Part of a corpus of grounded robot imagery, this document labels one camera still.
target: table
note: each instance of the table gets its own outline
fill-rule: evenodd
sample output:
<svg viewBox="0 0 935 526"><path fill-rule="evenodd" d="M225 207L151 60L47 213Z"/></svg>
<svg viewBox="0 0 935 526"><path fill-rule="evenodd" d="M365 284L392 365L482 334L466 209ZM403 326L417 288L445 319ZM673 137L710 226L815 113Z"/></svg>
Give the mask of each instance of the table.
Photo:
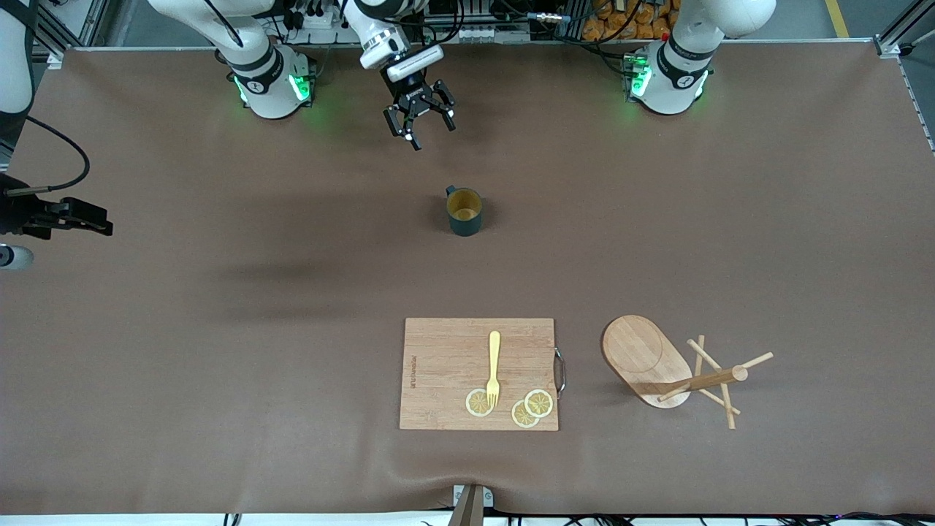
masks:
<svg viewBox="0 0 935 526"><path fill-rule="evenodd" d="M281 121L209 52L47 74L33 114L93 159L67 195L115 235L4 238L36 263L0 275L0 513L434 508L466 482L522 513L935 512L935 157L895 61L724 46L662 117L580 50L446 52L458 129L420 119L418 153L356 51ZM10 174L78 169L31 126ZM486 197L481 234L447 231L449 184ZM633 396L600 352L623 314L685 356L775 353L737 431ZM555 318L561 431L400 431L407 316Z"/></svg>

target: cutting board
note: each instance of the cutting board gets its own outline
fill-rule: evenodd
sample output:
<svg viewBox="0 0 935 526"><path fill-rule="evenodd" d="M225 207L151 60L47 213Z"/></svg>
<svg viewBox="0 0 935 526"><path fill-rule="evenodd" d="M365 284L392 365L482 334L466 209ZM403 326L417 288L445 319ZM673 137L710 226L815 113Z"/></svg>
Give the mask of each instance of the cutting board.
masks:
<svg viewBox="0 0 935 526"><path fill-rule="evenodd" d="M488 337L500 331L497 380L500 401L489 415L473 416L468 394L487 386ZM403 345L399 428L403 430L558 431L551 318L408 318ZM533 389L552 395L554 408L523 429L511 410Z"/></svg>

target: fork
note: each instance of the fork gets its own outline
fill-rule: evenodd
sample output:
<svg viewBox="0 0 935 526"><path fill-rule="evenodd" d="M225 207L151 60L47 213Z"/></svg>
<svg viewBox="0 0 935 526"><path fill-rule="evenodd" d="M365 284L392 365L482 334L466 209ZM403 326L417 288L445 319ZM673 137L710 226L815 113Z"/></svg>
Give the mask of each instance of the fork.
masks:
<svg viewBox="0 0 935 526"><path fill-rule="evenodd" d="M500 399L500 383L496 380L496 364L500 360L500 333L490 331L490 380L487 380L487 405L496 407Z"/></svg>

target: lemon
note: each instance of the lemon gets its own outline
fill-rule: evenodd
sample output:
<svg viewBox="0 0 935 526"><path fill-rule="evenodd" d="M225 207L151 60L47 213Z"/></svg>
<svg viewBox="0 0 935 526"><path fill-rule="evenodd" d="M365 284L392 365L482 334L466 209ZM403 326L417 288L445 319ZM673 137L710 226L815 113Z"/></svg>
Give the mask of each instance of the lemon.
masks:
<svg viewBox="0 0 935 526"><path fill-rule="evenodd" d="M527 394L525 400L523 400L523 405L525 406L526 412L536 418L547 417L554 407L552 395L550 395L548 391L542 389L529 391L529 394Z"/></svg>
<svg viewBox="0 0 935 526"><path fill-rule="evenodd" d="M531 427L533 427L533 426L535 426L536 424L539 423L539 419L538 419L538 418L536 418L536 417L530 415L530 414L526 411L526 409L525 409L525 401L520 400L520 401L518 401L517 403L515 403L515 404L513 405L513 409L512 409L511 412L512 412L512 414L513 414L513 422L515 422L517 426L519 426L519 427L521 427L521 428L523 428L523 429L525 429L525 430L527 430L527 429L529 429L529 428L531 428Z"/></svg>
<svg viewBox="0 0 935 526"><path fill-rule="evenodd" d="M487 403L487 391L480 388L474 389L467 394L465 407L467 411L474 416L487 416L494 410L494 408Z"/></svg>

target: mug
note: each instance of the mug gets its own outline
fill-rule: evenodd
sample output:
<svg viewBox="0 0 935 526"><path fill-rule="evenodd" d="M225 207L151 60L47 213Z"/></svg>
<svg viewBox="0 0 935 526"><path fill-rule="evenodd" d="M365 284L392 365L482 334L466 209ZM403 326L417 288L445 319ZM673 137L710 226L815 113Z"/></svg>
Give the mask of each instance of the mug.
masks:
<svg viewBox="0 0 935 526"><path fill-rule="evenodd" d="M483 203L481 195L470 188L449 186L445 192L448 199L448 225L459 236L472 236L481 229L483 222Z"/></svg>

